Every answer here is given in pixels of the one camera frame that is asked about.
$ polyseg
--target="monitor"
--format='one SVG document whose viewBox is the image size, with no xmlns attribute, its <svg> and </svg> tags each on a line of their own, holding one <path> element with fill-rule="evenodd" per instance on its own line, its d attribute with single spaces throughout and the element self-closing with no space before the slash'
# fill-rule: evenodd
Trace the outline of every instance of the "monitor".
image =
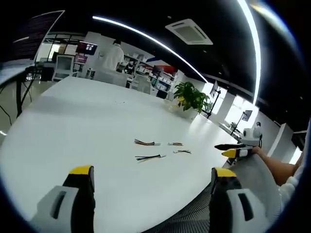
<svg viewBox="0 0 311 233">
<path fill-rule="evenodd" d="M 245 110 L 243 112 L 242 120 L 248 121 L 252 115 L 252 112 L 253 112 L 252 110 Z"/>
<path fill-rule="evenodd" d="M 216 92 L 218 91 L 218 83 L 217 81 L 215 81 L 212 90 L 210 91 L 210 95 L 212 96 L 212 98 L 215 97 Z"/>
<path fill-rule="evenodd" d="M 78 47 L 76 49 L 76 53 L 83 53 L 87 55 L 94 55 L 96 51 L 97 45 L 89 43 L 89 42 L 84 42 L 80 41 L 78 44 Z"/>
<path fill-rule="evenodd" d="M 66 57 L 59 55 L 57 57 L 57 69 L 62 70 L 71 70 L 71 62 L 73 60 L 73 57 Z"/>
</svg>

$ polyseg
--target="potted plant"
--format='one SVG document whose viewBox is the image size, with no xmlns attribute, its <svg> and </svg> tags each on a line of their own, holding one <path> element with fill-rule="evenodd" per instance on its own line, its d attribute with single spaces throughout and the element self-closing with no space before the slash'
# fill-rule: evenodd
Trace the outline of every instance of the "potted plant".
<svg viewBox="0 0 311 233">
<path fill-rule="evenodd" d="M 174 99 L 178 101 L 178 113 L 184 118 L 195 118 L 202 110 L 211 109 L 209 96 L 196 89 L 191 82 L 180 83 L 175 87 Z"/>
<path fill-rule="evenodd" d="M 237 127 L 237 123 L 232 122 L 232 123 L 230 124 L 230 129 L 231 129 L 231 130 L 234 130 L 236 127 Z"/>
</svg>

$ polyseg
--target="floor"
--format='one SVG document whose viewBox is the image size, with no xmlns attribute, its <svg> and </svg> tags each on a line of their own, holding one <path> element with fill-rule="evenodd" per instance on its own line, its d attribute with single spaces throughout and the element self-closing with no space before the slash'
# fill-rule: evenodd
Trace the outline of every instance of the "floor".
<svg viewBox="0 0 311 233">
<path fill-rule="evenodd" d="M 22 96 L 26 91 L 26 86 L 29 85 L 29 81 L 22 84 Z M 25 101 L 23 103 L 23 110 L 28 107 L 31 101 L 34 101 L 38 96 L 40 96 L 44 91 L 49 89 L 54 83 L 53 82 L 41 82 L 34 81 L 30 88 L 30 96 L 27 94 Z M 10 115 L 12 124 L 16 120 L 17 108 L 16 108 L 16 83 L 11 83 L 5 88 L 0 89 L 0 105 L 1 107 Z M 0 146 L 7 135 L 11 124 L 8 115 L 0 109 Z"/>
</svg>

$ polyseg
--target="led strip light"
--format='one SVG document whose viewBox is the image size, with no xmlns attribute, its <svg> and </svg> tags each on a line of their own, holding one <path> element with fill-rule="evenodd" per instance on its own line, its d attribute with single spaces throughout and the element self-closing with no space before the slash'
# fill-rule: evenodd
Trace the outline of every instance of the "led strip light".
<svg viewBox="0 0 311 233">
<path fill-rule="evenodd" d="M 172 50 L 171 48 L 167 47 L 166 45 L 164 45 L 162 42 L 154 39 L 153 37 L 147 35 L 146 33 L 143 33 L 135 28 L 132 28 L 132 27 L 129 27 L 125 24 L 122 24 L 122 23 L 119 23 L 119 22 L 116 22 L 116 21 L 113 21 L 113 20 L 110 20 L 110 19 L 107 19 L 107 18 L 103 18 L 103 17 L 98 17 L 98 16 L 93 16 L 93 19 L 97 19 L 97 20 L 100 20 L 100 21 L 104 21 L 104 22 L 108 22 L 108 23 L 112 23 L 112 24 L 115 24 L 115 25 L 118 25 L 118 26 L 121 26 L 121 27 L 124 27 L 126 29 L 129 29 L 131 31 L 134 31 L 144 37 L 147 37 L 148 39 L 154 41 L 155 43 L 157 43 L 158 45 L 160 45 L 161 47 L 165 48 L 167 51 L 171 52 L 172 54 L 174 54 L 176 57 L 178 57 L 180 60 L 182 60 L 184 63 L 186 63 L 194 72 L 196 72 L 206 83 L 207 83 L 207 80 L 206 78 L 196 69 L 194 68 L 189 62 L 187 62 L 182 56 L 180 56 L 177 52 L 175 52 L 174 50 Z"/>
<path fill-rule="evenodd" d="M 257 97 L 258 97 L 258 91 L 259 91 L 259 83 L 260 83 L 260 69 L 261 69 L 261 59 L 260 59 L 260 46 L 259 46 L 259 37 L 258 37 L 258 33 L 257 33 L 257 29 L 255 26 L 255 22 L 254 19 L 252 17 L 252 14 L 250 12 L 250 10 L 248 9 L 248 6 L 246 4 L 246 2 L 244 0 L 238 0 L 245 16 L 247 19 L 247 22 L 249 24 L 249 27 L 251 29 L 251 33 L 252 33 L 252 37 L 254 40 L 254 45 L 255 45 L 255 54 L 256 54 L 256 87 L 255 87 L 255 94 L 254 94 L 254 101 L 253 101 L 253 105 L 255 105 Z M 161 47 L 165 48 L 167 51 L 169 51 L 170 53 L 174 54 L 176 57 L 178 57 L 180 60 L 182 60 L 185 64 L 187 64 L 195 73 L 197 73 L 206 83 L 208 83 L 208 81 L 206 80 L 206 78 L 196 69 L 194 68 L 194 66 L 192 66 L 188 61 L 186 61 L 182 56 L 180 56 L 177 52 L 173 51 L 171 48 L 167 47 L 166 45 L 164 45 L 162 42 L 154 39 L 153 37 L 147 35 L 146 33 L 143 33 L 135 28 L 132 28 L 130 26 L 127 26 L 123 23 L 119 23 L 104 17 L 99 17 L 99 16 L 93 16 L 93 19 L 99 20 L 99 21 L 104 21 L 107 23 L 112 23 L 115 25 L 118 25 L 120 27 L 124 27 L 126 29 L 129 29 L 133 32 L 136 32 L 152 41 L 154 41 L 155 43 L 157 43 L 158 45 L 160 45 Z"/>
<path fill-rule="evenodd" d="M 255 85 L 253 105 L 255 105 L 257 98 L 258 98 L 259 84 L 260 84 L 260 71 L 261 71 L 261 54 L 260 54 L 259 37 L 258 37 L 258 32 L 256 29 L 254 18 L 252 16 L 251 11 L 249 10 L 247 6 L 247 3 L 245 2 L 245 0 L 237 0 L 237 1 L 240 7 L 242 8 L 243 13 L 246 17 L 246 20 L 251 30 L 253 41 L 254 41 L 255 57 L 256 57 L 256 85 Z"/>
</svg>

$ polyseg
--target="green plant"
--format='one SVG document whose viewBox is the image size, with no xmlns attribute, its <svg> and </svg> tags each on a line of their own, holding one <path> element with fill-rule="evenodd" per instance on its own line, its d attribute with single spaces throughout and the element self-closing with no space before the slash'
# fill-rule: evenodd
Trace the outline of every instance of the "green plant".
<svg viewBox="0 0 311 233">
<path fill-rule="evenodd" d="M 230 124 L 230 128 L 233 130 L 233 129 L 235 129 L 237 127 L 237 123 L 235 123 L 235 122 L 232 122 L 231 124 Z"/>
<path fill-rule="evenodd" d="M 174 93 L 174 99 L 177 98 L 178 106 L 183 106 L 184 111 L 192 107 L 198 113 L 201 113 L 202 110 L 208 111 L 211 108 L 212 104 L 209 96 L 196 89 L 192 83 L 180 83 L 175 88 L 177 90 Z"/>
</svg>

